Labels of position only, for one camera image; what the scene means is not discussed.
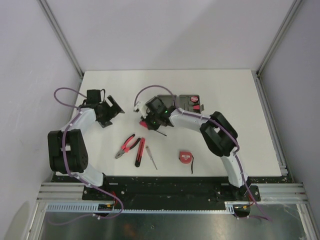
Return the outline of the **pink handle bit screwdriver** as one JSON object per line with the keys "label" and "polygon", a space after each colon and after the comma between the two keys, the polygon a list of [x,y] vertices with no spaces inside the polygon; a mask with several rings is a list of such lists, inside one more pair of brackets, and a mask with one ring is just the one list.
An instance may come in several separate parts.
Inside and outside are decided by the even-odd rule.
{"label": "pink handle bit screwdriver", "polygon": [[145,121],[140,121],[139,124],[140,124],[142,127],[146,128],[146,129],[148,129],[148,130],[150,130],[150,131],[155,131],[155,132],[157,132],[157,133],[159,133],[159,134],[167,137],[166,134],[164,134],[163,132],[160,132],[160,131],[157,130],[157,129],[154,129],[152,126],[149,126]]}

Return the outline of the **grey plastic tool case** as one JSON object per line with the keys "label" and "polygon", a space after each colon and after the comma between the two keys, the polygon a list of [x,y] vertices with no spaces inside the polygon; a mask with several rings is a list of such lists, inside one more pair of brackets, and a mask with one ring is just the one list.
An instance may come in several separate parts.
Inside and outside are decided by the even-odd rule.
{"label": "grey plastic tool case", "polygon": [[[192,102],[191,101],[192,96],[197,96],[198,102]],[[201,99],[198,94],[181,94],[179,96],[174,95],[175,100],[173,100],[173,97],[169,94],[158,94],[157,97],[162,100],[162,102],[167,108],[171,106],[176,106],[178,104],[178,106],[185,111],[197,113],[193,111],[193,106],[200,105],[200,113],[197,113],[197,114],[201,114],[202,111],[204,110],[204,105],[201,104]]]}

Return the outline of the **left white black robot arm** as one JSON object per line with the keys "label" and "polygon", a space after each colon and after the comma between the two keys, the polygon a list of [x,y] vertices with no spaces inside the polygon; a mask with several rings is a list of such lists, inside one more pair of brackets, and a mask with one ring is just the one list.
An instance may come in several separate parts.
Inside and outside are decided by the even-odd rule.
{"label": "left white black robot arm", "polygon": [[[60,101],[58,91],[69,90],[84,98],[80,105],[70,105]],[[89,155],[84,134],[95,123],[101,128],[111,126],[112,119],[124,110],[106,90],[89,89],[82,94],[69,87],[59,87],[53,93],[61,105],[76,110],[76,115],[61,129],[52,130],[47,135],[49,166],[53,172],[68,175],[93,188],[93,194],[100,200],[110,196],[111,188],[104,184],[105,175],[89,163]]]}

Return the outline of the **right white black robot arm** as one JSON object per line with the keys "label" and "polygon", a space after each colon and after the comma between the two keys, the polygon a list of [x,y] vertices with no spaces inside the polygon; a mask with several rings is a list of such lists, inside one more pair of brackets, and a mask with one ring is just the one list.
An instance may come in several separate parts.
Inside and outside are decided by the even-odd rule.
{"label": "right white black robot arm", "polygon": [[158,97],[146,103],[138,102],[135,111],[141,113],[141,121],[148,130],[156,131],[159,127],[179,127],[200,133],[214,155],[220,157],[232,185],[231,196],[242,201],[249,194],[248,175],[238,157],[240,150],[238,133],[222,115],[216,111],[210,116],[184,110],[177,106],[166,107]]}

